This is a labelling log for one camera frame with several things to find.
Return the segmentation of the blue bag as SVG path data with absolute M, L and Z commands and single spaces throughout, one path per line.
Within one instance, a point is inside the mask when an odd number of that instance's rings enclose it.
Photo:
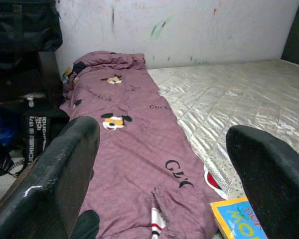
M 20 114 L 0 107 L 0 142 L 11 151 L 22 144 Z

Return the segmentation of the dark wooden nightstand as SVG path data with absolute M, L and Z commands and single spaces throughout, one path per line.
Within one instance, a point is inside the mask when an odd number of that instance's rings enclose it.
M 0 103 L 36 92 L 44 93 L 49 104 L 55 108 L 63 101 L 54 52 L 25 54 L 15 67 L 0 68 Z

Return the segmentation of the blue yellow children's book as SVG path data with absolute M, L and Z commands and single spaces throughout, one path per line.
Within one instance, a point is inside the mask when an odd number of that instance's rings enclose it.
M 210 204 L 224 239 L 268 239 L 246 197 Z

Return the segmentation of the black bag with white lettering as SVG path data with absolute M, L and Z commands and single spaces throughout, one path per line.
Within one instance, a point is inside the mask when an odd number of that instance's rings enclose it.
M 69 116 L 60 109 L 26 111 L 21 116 L 24 168 L 46 149 L 68 122 Z

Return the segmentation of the purple cartoon print blanket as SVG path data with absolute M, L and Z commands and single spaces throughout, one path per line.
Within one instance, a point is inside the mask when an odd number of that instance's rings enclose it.
M 65 72 L 71 119 L 93 117 L 100 143 L 81 213 L 93 213 L 81 235 L 90 239 L 213 239 L 205 182 L 167 100 L 146 70 L 143 54 L 88 53 Z

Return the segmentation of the large black bag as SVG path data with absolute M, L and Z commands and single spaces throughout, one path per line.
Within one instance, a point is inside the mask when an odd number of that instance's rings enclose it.
M 55 0 L 0 0 L 0 52 L 56 51 L 59 19 Z

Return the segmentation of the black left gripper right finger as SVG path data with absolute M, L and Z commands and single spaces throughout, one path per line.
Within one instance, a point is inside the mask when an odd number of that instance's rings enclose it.
M 299 154 L 260 129 L 235 125 L 226 149 L 268 239 L 299 239 Z

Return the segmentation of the grey patterned quilted mattress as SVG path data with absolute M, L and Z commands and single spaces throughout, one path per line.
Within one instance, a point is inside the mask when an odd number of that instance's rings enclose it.
M 299 153 L 299 65 L 284 60 L 150 69 L 194 152 L 226 199 L 245 195 L 226 132 L 247 125 Z

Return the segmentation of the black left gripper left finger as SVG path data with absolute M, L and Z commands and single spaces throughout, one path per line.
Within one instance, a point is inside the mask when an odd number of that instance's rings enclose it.
M 93 117 L 71 120 L 0 199 L 0 239 L 70 239 L 99 141 Z

